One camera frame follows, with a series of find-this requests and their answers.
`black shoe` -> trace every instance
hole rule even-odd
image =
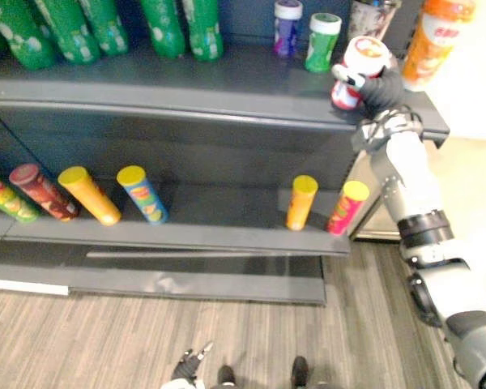
[[[236,384],[236,376],[234,375],[234,370],[228,365],[223,365],[218,370],[218,384],[223,383],[233,383]]]
[[[295,357],[292,366],[292,386],[305,387],[308,382],[308,362],[304,357]]]

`yellow lid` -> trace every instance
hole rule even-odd
[[[293,189],[307,195],[314,195],[318,190],[318,184],[315,178],[302,175],[293,180]]]
[[[72,166],[61,172],[58,182],[63,186],[75,185],[83,183],[88,177],[88,172],[83,166]]]
[[[369,197],[369,188],[360,181],[348,181],[343,185],[343,193],[355,201],[365,201]]]
[[[137,165],[126,166],[117,173],[117,182],[122,186],[133,186],[146,178],[144,169]]]

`floor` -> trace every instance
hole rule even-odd
[[[333,389],[467,387],[442,334],[411,312],[395,245],[353,243],[325,264],[326,307],[0,292],[0,389],[158,388],[208,340],[208,386],[228,363],[241,387],[287,389],[301,354]]]

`orange bottle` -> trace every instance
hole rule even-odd
[[[474,12],[475,0],[425,1],[402,71],[405,89],[424,90]]]

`purple container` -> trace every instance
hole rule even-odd
[[[296,52],[302,3],[298,0],[279,0],[275,2],[274,14],[274,51],[280,57],[291,57]]]

